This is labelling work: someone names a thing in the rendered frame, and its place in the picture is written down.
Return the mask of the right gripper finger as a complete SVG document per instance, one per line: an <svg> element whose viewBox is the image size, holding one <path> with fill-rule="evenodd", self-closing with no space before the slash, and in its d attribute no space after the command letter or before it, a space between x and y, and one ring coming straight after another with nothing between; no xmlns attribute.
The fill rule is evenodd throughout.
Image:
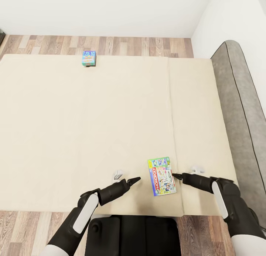
<svg viewBox="0 0 266 256"><path fill-rule="evenodd" d="M179 179L179 180L183 180L183 173L182 174L172 174L172 176Z"/></svg>

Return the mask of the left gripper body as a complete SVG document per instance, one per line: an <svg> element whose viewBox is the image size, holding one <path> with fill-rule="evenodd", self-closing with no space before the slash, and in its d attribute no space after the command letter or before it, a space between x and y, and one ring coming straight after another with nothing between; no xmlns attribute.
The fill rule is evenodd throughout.
<svg viewBox="0 0 266 256"><path fill-rule="evenodd" d="M126 179L123 179L120 182L114 183L108 186L107 188L109 189L109 192L111 195L111 201L114 201L115 199L120 198L121 196L123 196L123 194L125 194L127 191L130 190L126 182Z"/></svg>

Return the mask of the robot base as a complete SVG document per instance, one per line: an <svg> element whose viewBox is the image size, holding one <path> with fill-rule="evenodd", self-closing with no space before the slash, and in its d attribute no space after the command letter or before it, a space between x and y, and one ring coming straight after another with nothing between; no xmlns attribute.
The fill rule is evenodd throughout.
<svg viewBox="0 0 266 256"><path fill-rule="evenodd" d="M93 214L85 256L181 256L176 218Z"/></svg>

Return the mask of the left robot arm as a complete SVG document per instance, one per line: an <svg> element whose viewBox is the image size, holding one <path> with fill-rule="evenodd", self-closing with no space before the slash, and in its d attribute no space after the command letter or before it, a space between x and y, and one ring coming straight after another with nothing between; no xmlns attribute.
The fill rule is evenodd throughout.
<svg viewBox="0 0 266 256"><path fill-rule="evenodd" d="M112 185L80 195L77 207L70 212L39 256L74 256L98 204L103 206L120 198L141 179L136 177L127 182L126 179L120 181L122 175L123 170L118 169L112 175Z"/></svg>

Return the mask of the board game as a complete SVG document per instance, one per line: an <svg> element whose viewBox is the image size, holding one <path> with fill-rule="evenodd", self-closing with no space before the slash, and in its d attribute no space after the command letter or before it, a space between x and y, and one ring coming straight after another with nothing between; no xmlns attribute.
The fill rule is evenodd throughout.
<svg viewBox="0 0 266 256"><path fill-rule="evenodd" d="M95 65L96 52L95 51L84 51L82 57L82 64L85 66Z"/></svg>
<svg viewBox="0 0 266 256"><path fill-rule="evenodd" d="M169 157L149 159L147 161L153 195L177 193Z"/></svg>

